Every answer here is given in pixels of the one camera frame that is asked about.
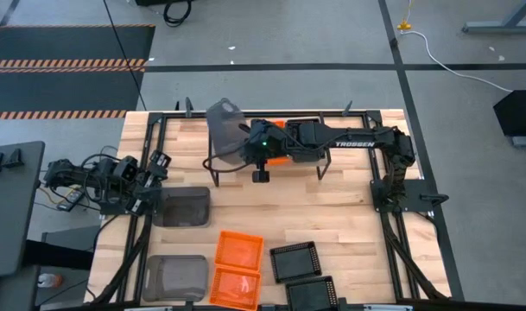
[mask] desk leg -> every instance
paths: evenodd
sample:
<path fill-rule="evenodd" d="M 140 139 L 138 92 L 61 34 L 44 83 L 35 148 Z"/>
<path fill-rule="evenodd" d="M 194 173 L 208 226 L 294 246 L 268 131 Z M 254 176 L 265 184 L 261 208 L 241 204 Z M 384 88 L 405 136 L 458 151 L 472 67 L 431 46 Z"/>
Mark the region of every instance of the desk leg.
<path fill-rule="evenodd" d="M 466 22 L 462 31 L 465 33 L 526 33 L 526 0 L 522 2 L 510 15 L 501 22 Z"/>
<path fill-rule="evenodd" d="M 92 260 L 93 253 L 90 251 L 79 251 L 27 240 L 22 262 L 24 264 L 89 270 L 92 267 Z"/>

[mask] orange plastic container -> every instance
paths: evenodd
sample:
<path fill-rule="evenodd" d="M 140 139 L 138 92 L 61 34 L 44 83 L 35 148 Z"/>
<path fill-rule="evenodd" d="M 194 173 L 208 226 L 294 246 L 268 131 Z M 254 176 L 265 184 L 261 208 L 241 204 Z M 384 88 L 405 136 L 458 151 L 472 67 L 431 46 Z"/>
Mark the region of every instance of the orange plastic container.
<path fill-rule="evenodd" d="M 272 123 L 276 124 L 280 128 L 286 127 L 286 122 L 285 121 L 274 121 Z M 290 162 L 291 162 L 291 159 L 289 159 L 286 156 L 282 156 L 282 157 L 279 157 L 279 158 L 276 158 L 276 159 L 269 159 L 268 160 L 269 166 L 284 165 L 284 164 L 287 164 L 287 163 L 290 163 Z"/>
<path fill-rule="evenodd" d="M 246 311 L 257 310 L 261 291 L 264 239 L 239 232 L 221 231 L 211 304 Z"/>
<path fill-rule="evenodd" d="M 227 268 L 257 272 L 261 268 L 264 239 L 239 232 L 221 231 L 214 262 Z"/>
<path fill-rule="evenodd" d="M 217 267 L 212 279 L 211 304 L 255 311 L 261 293 L 261 275 L 258 272 Z"/>

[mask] black grid tray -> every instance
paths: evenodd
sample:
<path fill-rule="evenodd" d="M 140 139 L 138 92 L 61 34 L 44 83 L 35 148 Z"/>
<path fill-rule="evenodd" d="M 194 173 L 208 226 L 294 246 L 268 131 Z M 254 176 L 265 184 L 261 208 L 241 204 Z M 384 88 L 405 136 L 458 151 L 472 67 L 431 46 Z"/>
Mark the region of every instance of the black grid tray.
<path fill-rule="evenodd" d="M 314 242 L 272 249 L 270 250 L 270 260 L 274 279 L 278 283 L 322 275 Z"/>
<path fill-rule="evenodd" d="M 339 311 L 331 276 L 286 284 L 290 311 Z"/>

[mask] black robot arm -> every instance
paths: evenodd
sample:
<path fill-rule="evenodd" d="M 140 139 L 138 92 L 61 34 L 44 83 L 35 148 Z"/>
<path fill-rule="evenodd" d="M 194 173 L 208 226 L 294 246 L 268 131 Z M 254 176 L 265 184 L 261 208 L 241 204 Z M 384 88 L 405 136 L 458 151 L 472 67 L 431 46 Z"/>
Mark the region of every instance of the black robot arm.
<path fill-rule="evenodd" d="M 67 159 L 50 162 L 44 176 L 46 187 L 55 191 L 58 187 L 79 185 L 84 191 L 93 188 L 97 202 L 104 211 L 104 206 L 115 206 L 121 213 L 142 215 L 150 209 L 158 198 L 161 181 L 167 179 L 167 167 L 170 157 L 154 151 L 147 169 L 142 170 L 137 160 L 126 156 L 122 160 L 107 155 L 92 167 L 86 168 L 86 161 L 75 166 Z"/>
<path fill-rule="evenodd" d="M 383 199 L 391 204 L 404 198 L 407 168 L 415 162 L 410 137 L 397 127 L 374 129 L 331 128 L 310 120 L 289 120 L 284 129 L 262 119 L 251 121 L 250 137 L 240 151 L 246 163 L 255 163 L 257 176 L 269 177 L 264 171 L 267 160 L 289 156 L 293 162 L 317 162 L 331 148 L 373 148 L 382 150 L 388 165 L 383 178 Z M 266 182 L 269 178 L 255 179 Z"/>

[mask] gray concrete floor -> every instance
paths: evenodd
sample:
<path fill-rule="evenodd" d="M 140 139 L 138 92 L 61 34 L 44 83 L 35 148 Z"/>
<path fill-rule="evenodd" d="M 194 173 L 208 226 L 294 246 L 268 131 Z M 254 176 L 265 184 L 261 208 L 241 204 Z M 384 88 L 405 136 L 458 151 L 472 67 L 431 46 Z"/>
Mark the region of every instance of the gray concrete floor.
<path fill-rule="evenodd" d="M 115 23 L 157 25 L 151 65 L 393 61 L 373 0 L 197 0 L 191 18 L 177 29 L 126 0 L 107 1 Z M 407 2 L 387 1 L 394 26 Z M 526 35 L 460 33 L 464 21 L 501 19 L 516 4 L 417 1 L 410 21 L 446 63 L 526 62 Z M 9 5 L 0 0 L 0 20 Z M 21 0 L 10 19 L 10 24 L 106 23 L 99 0 Z M 421 38 L 399 42 L 405 63 L 431 62 Z M 526 88 L 526 71 L 470 74 Z M 435 179 L 440 192 L 451 197 L 444 209 L 466 299 L 526 304 L 526 149 L 508 144 L 494 116 L 492 106 L 505 93 L 446 72 L 408 76 Z M 186 96 L 196 109 L 222 97 L 245 109 L 341 108 L 349 100 L 352 108 L 404 108 L 396 73 L 389 71 L 146 73 L 142 92 L 153 110 L 172 109 Z M 0 121 L 0 144 L 40 139 L 47 144 L 45 163 L 62 157 L 79 161 L 104 145 L 117 147 L 122 125 L 112 119 Z M 40 193 L 36 200 L 47 203 Z M 57 213 L 38 206 L 29 236 L 39 239 L 41 232 L 98 222 L 90 211 Z"/>

